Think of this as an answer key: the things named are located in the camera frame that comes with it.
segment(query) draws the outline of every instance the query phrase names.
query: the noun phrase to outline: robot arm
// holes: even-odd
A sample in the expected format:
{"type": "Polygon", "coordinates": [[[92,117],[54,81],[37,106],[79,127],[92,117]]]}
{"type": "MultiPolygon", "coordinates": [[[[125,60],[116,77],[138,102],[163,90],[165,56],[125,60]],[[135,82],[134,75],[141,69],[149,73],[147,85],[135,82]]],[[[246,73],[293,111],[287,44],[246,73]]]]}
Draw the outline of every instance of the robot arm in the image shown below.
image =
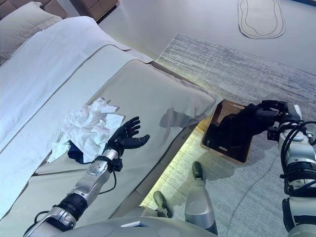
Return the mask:
{"type": "Polygon", "coordinates": [[[24,234],[25,237],[50,237],[75,227],[83,212],[93,203],[102,186],[108,181],[110,174],[122,169],[121,156],[124,149],[139,148],[147,143],[149,135],[134,138],[138,134],[138,117],[121,126],[109,139],[102,156],[96,156],[85,175],[76,183],[69,194],[44,216],[34,223],[24,234]]]}
{"type": "Polygon", "coordinates": [[[273,119],[279,127],[268,128],[268,139],[278,141],[284,174],[284,192],[290,197],[282,202],[283,222],[290,236],[316,227],[316,154],[311,133],[306,132],[297,105],[281,101],[263,101],[274,111],[257,111],[259,119],[273,119]]]}

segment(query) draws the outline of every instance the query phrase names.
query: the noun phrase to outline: carpet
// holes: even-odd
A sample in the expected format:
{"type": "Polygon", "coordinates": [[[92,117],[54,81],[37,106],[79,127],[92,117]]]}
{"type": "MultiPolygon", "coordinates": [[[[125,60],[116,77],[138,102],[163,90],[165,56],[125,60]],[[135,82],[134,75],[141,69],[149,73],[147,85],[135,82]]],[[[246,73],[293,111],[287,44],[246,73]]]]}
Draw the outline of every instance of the carpet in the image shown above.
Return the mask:
{"type": "MultiPolygon", "coordinates": [[[[225,99],[245,105],[283,100],[300,105],[304,120],[316,119],[315,75],[183,34],[176,34],[157,62],[225,99]]],[[[184,220],[191,165],[197,160],[206,174],[218,236],[287,236],[277,143],[268,141],[266,132],[254,136],[247,163],[236,164],[203,149],[202,135],[194,130],[142,205],[155,209],[153,193],[160,190],[173,218],[184,220]]]]}

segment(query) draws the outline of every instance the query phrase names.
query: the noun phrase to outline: dark blue cloth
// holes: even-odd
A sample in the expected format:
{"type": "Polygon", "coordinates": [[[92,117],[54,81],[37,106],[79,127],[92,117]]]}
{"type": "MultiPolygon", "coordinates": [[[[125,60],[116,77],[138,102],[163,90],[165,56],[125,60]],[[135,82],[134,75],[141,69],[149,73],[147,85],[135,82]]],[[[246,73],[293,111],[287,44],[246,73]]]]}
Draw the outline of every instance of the dark blue cloth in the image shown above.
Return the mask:
{"type": "Polygon", "coordinates": [[[70,149],[68,151],[68,157],[70,159],[74,159],[75,161],[77,161],[80,164],[89,164],[91,162],[88,163],[84,163],[83,162],[83,152],[72,142],[69,141],[70,144],[70,149]]]}

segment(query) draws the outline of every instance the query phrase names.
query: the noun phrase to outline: towel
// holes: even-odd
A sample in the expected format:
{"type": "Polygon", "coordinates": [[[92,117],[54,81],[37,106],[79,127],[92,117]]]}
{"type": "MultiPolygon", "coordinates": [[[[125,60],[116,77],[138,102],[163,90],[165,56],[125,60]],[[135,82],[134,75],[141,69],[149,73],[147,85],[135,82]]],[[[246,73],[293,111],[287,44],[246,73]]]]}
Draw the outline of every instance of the towel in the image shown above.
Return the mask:
{"type": "Polygon", "coordinates": [[[53,143],[48,162],[56,160],[69,150],[69,140],[83,152],[84,163],[92,162],[96,155],[102,154],[107,141],[124,119],[122,115],[110,114],[117,109],[98,98],[92,105],[84,105],[68,114],[61,129],[64,135],[59,142],[53,143]]]}

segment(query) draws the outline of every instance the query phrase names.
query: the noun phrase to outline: pillow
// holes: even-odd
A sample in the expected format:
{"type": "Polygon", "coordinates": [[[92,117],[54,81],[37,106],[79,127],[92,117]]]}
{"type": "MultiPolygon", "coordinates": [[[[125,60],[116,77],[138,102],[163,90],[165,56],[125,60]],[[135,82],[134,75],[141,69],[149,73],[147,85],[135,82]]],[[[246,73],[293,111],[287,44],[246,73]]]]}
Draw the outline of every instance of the pillow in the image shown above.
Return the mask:
{"type": "Polygon", "coordinates": [[[62,20],[40,6],[40,2],[29,2],[0,21],[0,65],[29,37],[62,20]]]}

